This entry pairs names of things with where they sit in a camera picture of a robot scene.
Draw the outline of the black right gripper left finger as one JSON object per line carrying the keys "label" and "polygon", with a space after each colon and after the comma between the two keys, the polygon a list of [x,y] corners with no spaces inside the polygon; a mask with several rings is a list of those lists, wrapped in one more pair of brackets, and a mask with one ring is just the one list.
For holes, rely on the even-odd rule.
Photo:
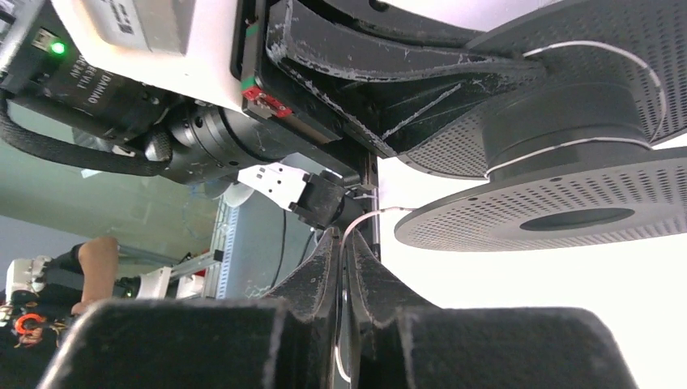
{"label": "black right gripper left finger", "polygon": [[337,229],[264,297],[110,300],[67,333],[43,388],[330,388]]}

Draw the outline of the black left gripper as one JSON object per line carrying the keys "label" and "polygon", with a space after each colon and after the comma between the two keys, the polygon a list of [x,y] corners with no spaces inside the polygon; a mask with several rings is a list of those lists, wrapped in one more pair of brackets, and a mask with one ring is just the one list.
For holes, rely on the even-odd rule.
{"label": "black left gripper", "polygon": [[408,152],[544,76],[538,62],[467,44],[550,4],[450,1],[460,21],[389,1],[198,4],[194,27],[219,74],[204,71],[162,121],[171,149],[163,176],[195,184],[298,153],[346,186],[372,186],[374,147]]}

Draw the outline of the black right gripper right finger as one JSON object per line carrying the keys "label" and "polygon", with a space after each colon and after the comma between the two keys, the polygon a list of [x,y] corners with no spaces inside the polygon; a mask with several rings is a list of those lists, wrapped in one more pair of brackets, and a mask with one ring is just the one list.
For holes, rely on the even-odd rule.
{"label": "black right gripper right finger", "polygon": [[572,307],[442,309],[346,240],[355,388],[634,388],[610,330]]}

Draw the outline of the dark grey perforated spool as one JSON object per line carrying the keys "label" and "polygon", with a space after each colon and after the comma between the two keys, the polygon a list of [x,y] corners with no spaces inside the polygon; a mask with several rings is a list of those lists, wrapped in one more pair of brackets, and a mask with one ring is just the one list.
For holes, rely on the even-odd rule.
{"label": "dark grey perforated spool", "polygon": [[428,250],[543,250],[686,230],[686,4],[557,1],[477,37],[545,78],[492,97],[403,159],[486,183],[395,226]]}

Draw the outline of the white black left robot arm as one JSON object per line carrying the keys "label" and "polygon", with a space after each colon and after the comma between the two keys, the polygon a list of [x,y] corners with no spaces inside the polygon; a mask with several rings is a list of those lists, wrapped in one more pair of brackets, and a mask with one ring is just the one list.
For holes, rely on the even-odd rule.
{"label": "white black left robot arm", "polygon": [[476,31],[379,1],[4,1],[1,114],[43,160],[181,184],[234,179],[324,229],[361,213],[378,157],[403,155],[481,103],[542,79]]}

